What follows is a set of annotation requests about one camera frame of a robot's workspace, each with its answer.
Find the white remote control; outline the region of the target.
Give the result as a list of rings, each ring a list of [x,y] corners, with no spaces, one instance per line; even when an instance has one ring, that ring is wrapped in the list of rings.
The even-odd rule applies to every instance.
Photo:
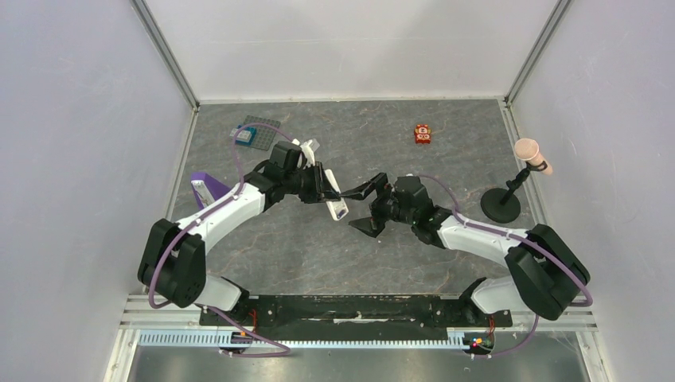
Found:
[[[328,196],[326,197],[326,207],[328,208],[332,219],[339,221],[347,216],[349,213],[349,208],[345,200],[340,196],[341,190],[333,171],[330,169],[325,169],[323,170],[323,173],[327,183],[326,190],[328,193]]]

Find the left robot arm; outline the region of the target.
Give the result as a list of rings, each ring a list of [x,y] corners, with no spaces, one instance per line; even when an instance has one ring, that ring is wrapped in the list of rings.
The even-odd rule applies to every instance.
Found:
[[[278,142],[270,158],[244,175],[232,190],[200,212],[172,222],[156,221],[139,264],[139,282],[180,308],[215,306],[231,325],[248,319],[244,289],[208,275],[206,256],[242,223],[266,212],[287,195],[305,204],[324,204],[333,220],[349,212],[333,172],[315,159],[313,143]]]

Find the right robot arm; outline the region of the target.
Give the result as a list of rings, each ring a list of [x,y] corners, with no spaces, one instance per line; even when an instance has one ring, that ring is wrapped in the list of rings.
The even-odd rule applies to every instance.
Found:
[[[508,270],[505,277],[477,281],[466,289],[459,312],[471,325],[503,310],[528,310],[555,321],[570,306],[593,303],[587,268],[545,224],[511,229],[471,220],[456,206],[437,205],[421,178],[413,175],[390,183],[386,173],[379,173],[341,192],[345,199],[357,201],[370,195],[374,199],[369,202],[369,216],[349,223],[367,236],[379,236],[388,222],[406,224],[427,245],[467,252]]]

